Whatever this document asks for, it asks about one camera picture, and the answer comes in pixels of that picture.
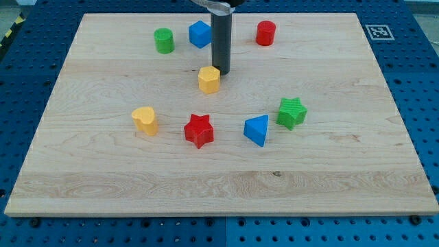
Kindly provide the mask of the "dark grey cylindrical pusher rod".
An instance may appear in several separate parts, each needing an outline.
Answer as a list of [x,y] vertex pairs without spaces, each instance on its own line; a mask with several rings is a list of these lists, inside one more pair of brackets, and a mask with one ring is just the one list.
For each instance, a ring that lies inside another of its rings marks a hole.
[[211,57],[212,65],[219,69],[220,75],[230,71],[232,14],[211,13]]

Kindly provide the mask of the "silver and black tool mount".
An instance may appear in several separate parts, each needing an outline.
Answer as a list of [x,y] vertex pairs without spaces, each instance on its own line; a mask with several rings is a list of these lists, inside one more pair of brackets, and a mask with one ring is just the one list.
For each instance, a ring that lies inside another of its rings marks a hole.
[[191,2],[206,8],[212,14],[232,14],[245,0],[191,0]]

